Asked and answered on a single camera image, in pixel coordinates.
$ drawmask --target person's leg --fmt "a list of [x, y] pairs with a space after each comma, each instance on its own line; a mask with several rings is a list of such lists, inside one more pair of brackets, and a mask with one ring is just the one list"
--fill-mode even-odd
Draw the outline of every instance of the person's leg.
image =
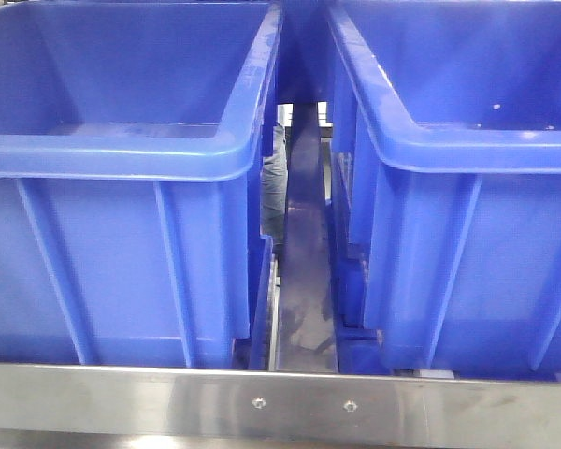
[[284, 128], [274, 127], [274, 148], [262, 168], [262, 231], [274, 239], [278, 252], [284, 238], [284, 209], [287, 195], [287, 155]]

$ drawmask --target bolt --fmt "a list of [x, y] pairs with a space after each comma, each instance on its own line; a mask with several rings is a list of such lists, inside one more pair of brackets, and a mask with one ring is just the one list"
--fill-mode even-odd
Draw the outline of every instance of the bolt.
[[349, 413], [353, 413], [357, 410], [357, 404], [352, 400], [348, 400], [343, 404], [343, 409]]
[[266, 406], [266, 400], [264, 398], [253, 398], [253, 407], [258, 410], [262, 410]]

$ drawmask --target metal rail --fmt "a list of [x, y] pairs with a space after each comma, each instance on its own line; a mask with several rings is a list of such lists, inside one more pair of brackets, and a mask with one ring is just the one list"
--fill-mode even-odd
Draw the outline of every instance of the metal rail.
[[351, 449], [351, 445], [314, 442], [263, 442], [245, 439], [170, 437], [165, 435], [96, 435], [85, 433], [0, 430], [4, 449]]
[[0, 428], [561, 448], [561, 384], [0, 365]]

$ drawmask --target metal bar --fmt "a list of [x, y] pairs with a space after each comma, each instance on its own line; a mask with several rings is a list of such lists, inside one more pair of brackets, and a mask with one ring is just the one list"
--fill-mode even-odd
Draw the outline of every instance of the metal bar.
[[0, 428], [557, 449], [561, 384], [0, 364]]
[[0, 430], [0, 449], [348, 449], [351, 445], [262, 442], [245, 439], [166, 435], [96, 435]]
[[337, 372], [318, 106], [295, 105], [276, 370]]
[[277, 280], [277, 261], [272, 253], [271, 237], [266, 238], [262, 252], [264, 257], [258, 283], [249, 369], [268, 369], [269, 366], [270, 316]]
[[279, 274], [279, 263], [276, 259], [273, 262], [273, 269], [270, 273], [270, 285], [268, 288], [268, 304], [269, 304], [269, 317], [270, 317], [270, 339], [269, 339], [269, 354], [266, 363], [268, 371], [276, 370], [277, 360], [277, 347], [279, 336], [279, 287], [277, 286], [277, 277]]

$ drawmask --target blue plastic bin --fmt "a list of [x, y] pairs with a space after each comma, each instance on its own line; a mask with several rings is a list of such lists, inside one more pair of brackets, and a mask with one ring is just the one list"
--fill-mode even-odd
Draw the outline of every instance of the blue plastic bin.
[[561, 371], [561, 3], [344, 0], [329, 21], [382, 363]]
[[280, 28], [262, 2], [0, 7], [0, 361], [231, 366]]

